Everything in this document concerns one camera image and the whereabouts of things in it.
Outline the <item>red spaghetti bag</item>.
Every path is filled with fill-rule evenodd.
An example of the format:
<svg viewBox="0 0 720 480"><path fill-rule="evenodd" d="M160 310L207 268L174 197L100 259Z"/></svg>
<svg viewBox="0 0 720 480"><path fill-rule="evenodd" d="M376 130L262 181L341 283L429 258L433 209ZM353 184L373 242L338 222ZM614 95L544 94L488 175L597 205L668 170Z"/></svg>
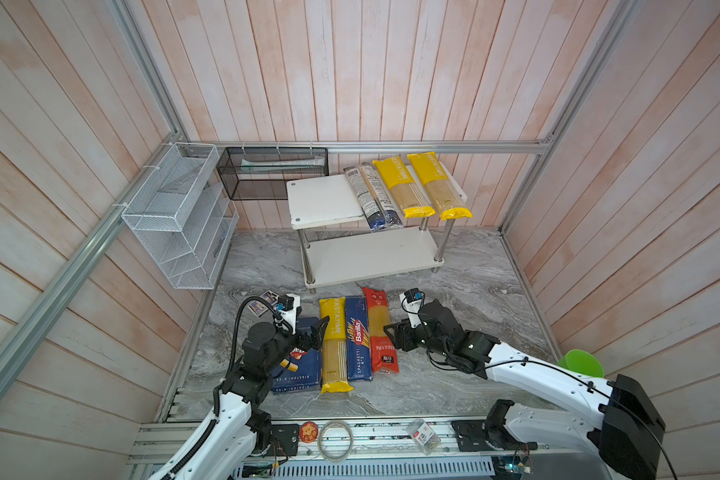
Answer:
<svg viewBox="0 0 720 480"><path fill-rule="evenodd" d="M382 290L364 287L371 340L372 371L398 373L396 349L384 328L390 324L387 295Z"/></svg>

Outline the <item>blue Barilla spaghetti box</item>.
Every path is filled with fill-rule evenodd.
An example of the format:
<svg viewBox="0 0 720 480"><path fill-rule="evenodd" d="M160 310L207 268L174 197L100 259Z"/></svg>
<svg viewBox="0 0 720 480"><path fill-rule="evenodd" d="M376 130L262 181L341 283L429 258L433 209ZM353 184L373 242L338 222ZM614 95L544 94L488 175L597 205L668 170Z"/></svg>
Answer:
<svg viewBox="0 0 720 480"><path fill-rule="evenodd" d="M362 296L345 298L346 352L348 380L372 380L372 353L366 300Z"/></svg>

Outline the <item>yellow Pastatime spaghetti bag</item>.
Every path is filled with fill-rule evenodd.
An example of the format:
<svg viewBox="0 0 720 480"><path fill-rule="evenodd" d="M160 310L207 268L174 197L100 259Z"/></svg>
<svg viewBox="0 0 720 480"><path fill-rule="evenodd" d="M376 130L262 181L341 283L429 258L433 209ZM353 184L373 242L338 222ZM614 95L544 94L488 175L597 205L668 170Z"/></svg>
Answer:
<svg viewBox="0 0 720 480"><path fill-rule="evenodd" d="M434 152L408 154L407 159L441 220L473 217Z"/></svg>
<svg viewBox="0 0 720 480"><path fill-rule="evenodd" d="M322 394L353 390L348 379L345 301L344 297L320 300L321 317L328 318L321 347Z"/></svg>
<svg viewBox="0 0 720 480"><path fill-rule="evenodd" d="M406 219L428 218L435 214L400 157L375 160L373 164Z"/></svg>

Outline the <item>clear blue spaghetti bag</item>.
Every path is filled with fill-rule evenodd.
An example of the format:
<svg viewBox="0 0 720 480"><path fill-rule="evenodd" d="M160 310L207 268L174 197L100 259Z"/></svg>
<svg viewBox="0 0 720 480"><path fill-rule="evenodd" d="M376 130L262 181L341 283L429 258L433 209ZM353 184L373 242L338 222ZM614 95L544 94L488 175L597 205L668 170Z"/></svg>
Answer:
<svg viewBox="0 0 720 480"><path fill-rule="evenodd" d="M370 163L346 167L343 172L372 232L403 227L380 175Z"/></svg>

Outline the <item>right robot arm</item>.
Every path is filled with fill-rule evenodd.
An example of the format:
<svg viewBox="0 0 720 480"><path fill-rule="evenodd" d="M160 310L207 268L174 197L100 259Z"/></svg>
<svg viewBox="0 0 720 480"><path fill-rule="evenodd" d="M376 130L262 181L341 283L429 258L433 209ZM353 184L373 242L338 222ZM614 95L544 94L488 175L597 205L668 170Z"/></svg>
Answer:
<svg viewBox="0 0 720 480"><path fill-rule="evenodd" d="M466 330L439 301L424 302L417 290L401 297L407 319L385 327L395 349L423 348L441 355L445 367L505 383L555 404L534 410L498 401L484 423L486 441L502 450L532 443L590 453L629 479L654 479L668 459L666 424L635 379L613 380L572 372L540 360L480 331Z"/></svg>

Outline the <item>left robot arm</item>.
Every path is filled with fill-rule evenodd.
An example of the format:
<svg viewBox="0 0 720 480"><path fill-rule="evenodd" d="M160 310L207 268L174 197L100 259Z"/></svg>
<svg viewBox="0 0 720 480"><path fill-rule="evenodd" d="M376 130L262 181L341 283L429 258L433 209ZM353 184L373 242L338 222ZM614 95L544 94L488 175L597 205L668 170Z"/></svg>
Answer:
<svg viewBox="0 0 720 480"><path fill-rule="evenodd" d="M251 326L243 354L213 390L213 405L189 439L153 479L229 479L250 454L273 447L271 415L260 405L274 372L298 349L318 350L329 324L324 317L309 330L260 322Z"/></svg>

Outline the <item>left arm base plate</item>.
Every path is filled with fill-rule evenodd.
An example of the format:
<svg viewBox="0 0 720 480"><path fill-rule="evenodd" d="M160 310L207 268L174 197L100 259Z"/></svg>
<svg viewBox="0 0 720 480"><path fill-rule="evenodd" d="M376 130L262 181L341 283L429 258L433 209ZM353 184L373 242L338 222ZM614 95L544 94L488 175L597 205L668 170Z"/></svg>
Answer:
<svg viewBox="0 0 720 480"><path fill-rule="evenodd" d="M295 457L299 447L298 423L272 424L253 430L255 435L252 457Z"/></svg>

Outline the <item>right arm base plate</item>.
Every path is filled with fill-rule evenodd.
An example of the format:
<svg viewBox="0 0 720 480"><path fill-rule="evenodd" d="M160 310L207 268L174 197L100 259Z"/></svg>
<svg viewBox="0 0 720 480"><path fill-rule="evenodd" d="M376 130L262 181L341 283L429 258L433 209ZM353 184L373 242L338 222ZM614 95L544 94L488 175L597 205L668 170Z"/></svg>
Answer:
<svg viewBox="0 0 720 480"><path fill-rule="evenodd" d="M512 437L504 427L487 420L455 420L451 422L460 452L533 451L537 442L523 443Z"/></svg>

